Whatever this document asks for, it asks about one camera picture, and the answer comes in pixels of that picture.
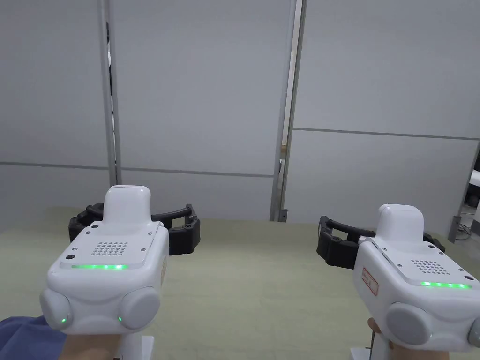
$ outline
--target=wall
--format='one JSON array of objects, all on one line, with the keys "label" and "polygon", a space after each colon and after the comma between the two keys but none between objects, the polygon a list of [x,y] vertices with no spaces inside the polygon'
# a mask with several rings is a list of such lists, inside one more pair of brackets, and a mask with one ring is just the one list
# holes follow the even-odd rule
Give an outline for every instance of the wall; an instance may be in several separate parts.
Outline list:
[{"label": "wall", "polygon": [[374,227],[413,204],[448,234],[480,138],[480,3],[309,0],[289,221]]},{"label": "wall", "polygon": [[100,15],[97,0],[0,3],[0,231],[109,187]]},{"label": "wall", "polygon": [[270,217],[293,0],[113,1],[122,183],[157,209]]}]

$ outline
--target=blue sleeve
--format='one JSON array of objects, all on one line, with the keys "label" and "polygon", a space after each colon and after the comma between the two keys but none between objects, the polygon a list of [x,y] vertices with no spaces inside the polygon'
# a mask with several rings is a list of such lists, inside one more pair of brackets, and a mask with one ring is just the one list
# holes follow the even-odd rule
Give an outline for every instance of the blue sleeve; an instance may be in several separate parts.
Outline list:
[{"label": "blue sleeve", "polygon": [[65,339],[43,316],[10,317],[0,322],[0,360],[57,360]]}]

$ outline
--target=sticker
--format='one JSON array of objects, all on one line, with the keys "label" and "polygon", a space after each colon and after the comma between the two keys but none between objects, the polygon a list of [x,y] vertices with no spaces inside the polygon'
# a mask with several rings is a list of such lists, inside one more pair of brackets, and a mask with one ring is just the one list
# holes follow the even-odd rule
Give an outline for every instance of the sticker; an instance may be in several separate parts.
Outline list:
[{"label": "sticker", "polygon": [[378,283],[376,280],[373,278],[373,276],[370,275],[370,273],[367,271],[367,269],[363,268],[363,271],[361,273],[361,279],[367,286],[370,288],[372,293],[377,296],[378,294]]},{"label": "sticker", "polygon": [[167,271],[167,257],[165,256],[165,259],[163,259],[163,265],[162,265],[162,275],[161,275],[161,280],[160,280],[160,286],[163,285],[163,279],[165,277],[165,272]]}]

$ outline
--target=round side knob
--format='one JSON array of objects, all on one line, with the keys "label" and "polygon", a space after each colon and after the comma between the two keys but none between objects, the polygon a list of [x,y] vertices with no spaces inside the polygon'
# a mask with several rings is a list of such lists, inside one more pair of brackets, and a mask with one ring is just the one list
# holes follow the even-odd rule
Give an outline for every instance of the round side knob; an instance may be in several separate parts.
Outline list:
[{"label": "round side knob", "polygon": [[392,334],[405,344],[422,345],[432,336],[427,313],[401,302],[390,306],[386,314],[386,324]]},{"label": "round side knob", "polygon": [[480,348],[480,318],[475,319],[473,322],[472,328],[468,334],[468,342],[471,345]]},{"label": "round side knob", "polygon": [[160,298],[152,287],[125,295],[120,303],[119,320],[127,329],[136,330],[148,325],[160,308]]},{"label": "round side knob", "polygon": [[40,294],[40,307],[45,320],[54,330],[62,330],[73,321],[68,299],[53,290],[46,289]]}]

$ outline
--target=red label sticker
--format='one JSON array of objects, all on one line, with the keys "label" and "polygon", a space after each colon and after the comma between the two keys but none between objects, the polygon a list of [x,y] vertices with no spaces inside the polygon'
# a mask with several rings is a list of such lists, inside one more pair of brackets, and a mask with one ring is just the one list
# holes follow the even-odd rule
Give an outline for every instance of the red label sticker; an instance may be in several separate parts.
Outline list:
[{"label": "red label sticker", "polygon": [[367,286],[370,288],[372,293],[377,296],[378,294],[378,283],[377,281],[373,278],[372,275],[367,271],[367,269],[363,268],[363,271],[361,272],[361,279]]}]

